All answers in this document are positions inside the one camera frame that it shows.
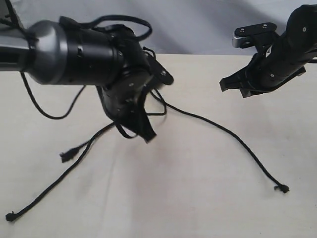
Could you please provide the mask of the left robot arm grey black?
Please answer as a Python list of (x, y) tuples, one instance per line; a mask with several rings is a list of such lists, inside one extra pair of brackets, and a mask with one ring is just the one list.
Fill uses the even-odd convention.
[(105, 15), (85, 23), (62, 16), (27, 29), (0, 23), (2, 71), (27, 73), (42, 85), (93, 85), (122, 135), (130, 130), (146, 142), (155, 137), (144, 109), (153, 74), (140, 46), (152, 34), (149, 22)]

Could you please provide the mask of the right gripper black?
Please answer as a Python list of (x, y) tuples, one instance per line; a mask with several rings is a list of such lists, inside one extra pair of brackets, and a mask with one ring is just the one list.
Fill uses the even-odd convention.
[(279, 37), (253, 65), (223, 78), (222, 92), (238, 89), (243, 98), (272, 92), (306, 72), (306, 37)]

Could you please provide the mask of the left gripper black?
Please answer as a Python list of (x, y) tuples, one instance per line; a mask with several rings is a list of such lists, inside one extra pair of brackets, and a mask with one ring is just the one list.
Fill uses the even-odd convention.
[(148, 74), (118, 74), (98, 80), (98, 94), (107, 117), (121, 124), (129, 120), (137, 124), (137, 134), (148, 144), (155, 137), (145, 110)]

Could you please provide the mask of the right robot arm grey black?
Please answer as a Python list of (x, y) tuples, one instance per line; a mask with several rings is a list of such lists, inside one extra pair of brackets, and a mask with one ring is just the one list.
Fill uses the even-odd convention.
[(316, 62), (315, 4), (304, 4), (295, 9), (281, 35), (276, 29), (274, 23), (264, 22), (234, 31), (233, 47), (255, 47), (257, 52), (244, 68), (219, 82), (222, 91), (237, 89), (244, 98), (270, 93), (304, 74), (306, 64)]

